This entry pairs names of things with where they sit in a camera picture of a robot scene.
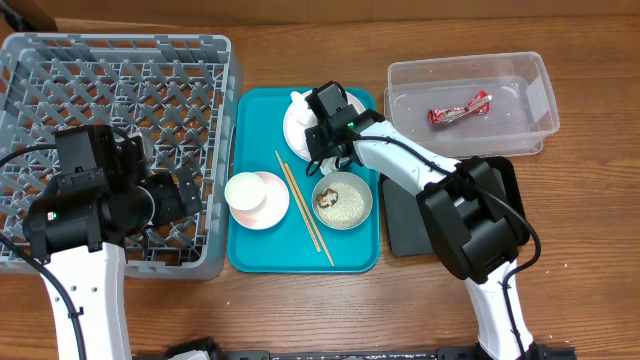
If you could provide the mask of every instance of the candy wrapper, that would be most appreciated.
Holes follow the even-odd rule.
[[[469,102],[465,107],[429,110],[429,124],[446,124],[470,114],[488,114],[489,101],[491,101],[491,95],[488,95],[484,91],[480,91],[478,95],[471,99],[471,102]]]

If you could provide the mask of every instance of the wooden chopstick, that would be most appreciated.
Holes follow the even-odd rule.
[[[280,167],[282,168],[282,172],[284,173],[284,177],[287,179],[287,183],[289,184],[289,188],[291,189],[291,192],[293,192],[293,198],[296,200],[296,204],[298,204],[298,209],[300,209],[300,214],[302,215],[302,219],[304,220],[304,224],[307,225],[307,230],[309,231],[309,235],[311,235],[311,239],[313,240],[313,245],[315,245],[316,250],[318,252],[320,252],[322,250],[320,250],[320,245],[318,245],[318,240],[316,239],[316,236],[313,233],[313,230],[311,230],[311,225],[309,224],[309,220],[307,219],[307,215],[306,215],[306,213],[304,211],[304,208],[302,207],[302,203],[300,202],[300,199],[298,199],[298,193],[294,190],[293,183],[291,182],[291,179],[289,178],[289,173],[287,172],[287,168],[284,167],[284,164],[282,163],[282,159],[280,158],[280,154],[278,154],[277,150],[276,150],[276,156],[278,157],[278,162],[280,163]]]
[[[289,173],[289,176],[291,177],[291,181],[293,182],[293,186],[296,189],[295,191],[298,193],[298,196],[302,200],[302,205],[304,206],[304,209],[307,211],[307,216],[309,216],[309,219],[311,220],[311,225],[313,226],[313,229],[315,230],[316,235],[318,236],[318,240],[320,240],[320,244],[322,245],[324,252],[327,254],[327,258],[329,258],[329,262],[331,263],[331,266],[335,266],[333,264],[333,259],[331,258],[331,254],[329,253],[329,249],[327,249],[327,244],[324,243],[324,238],[322,237],[322,234],[320,234],[318,225],[316,225],[316,221],[313,218],[313,215],[311,215],[311,211],[309,211],[309,206],[307,206],[307,202],[304,199],[304,196],[302,196],[302,193],[300,192],[300,187],[298,186],[298,182],[296,181],[295,176],[293,176],[293,171],[291,171],[291,168],[287,163],[284,164],[284,167],[287,168],[287,172]]]

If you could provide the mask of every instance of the blue tray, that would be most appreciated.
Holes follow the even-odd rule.
[[[305,176],[307,162],[287,146],[282,121],[291,104],[292,91],[303,88],[262,88],[246,93],[238,105],[238,125],[234,153],[234,173],[268,171],[286,179],[275,150],[289,163],[300,191],[311,204],[311,193],[322,178]],[[375,109],[373,97],[362,89],[347,89],[368,109]],[[326,254],[318,253],[289,190],[289,210],[276,226],[267,230],[249,230],[233,218],[229,222],[229,260],[238,270],[251,273],[358,273],[373,267],[380,257],[380,206],[378,173],[357,165],[349,171],[364,179],[373,194],[371,215],[351,230],[333,230],[316,218],[335,267]]]

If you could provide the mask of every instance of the gray basket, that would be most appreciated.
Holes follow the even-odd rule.
[[[152,172],[186,166],[201,184],[202,213],[129,237],[126,274],[211,279],[222,270],[229,210],[224,185],[242,94],[231,42],[217,35],[15,34],[0,51],[0,157],[53,143],[56,130],[108,124],[153,144]],[[55,150],[0,170],[0,227],[28,247],[22,218],[58,171]],[[0,245],[0,273],[33,269]]]

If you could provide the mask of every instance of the transparent container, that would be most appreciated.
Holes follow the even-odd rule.
[[[488,114],[429,124],[429,109],[466,106],[480,90],[492,96]],[[560,128],[549,75],[534,52],[394,63],[388,92],[398,131],[443,156],[536,154]]]

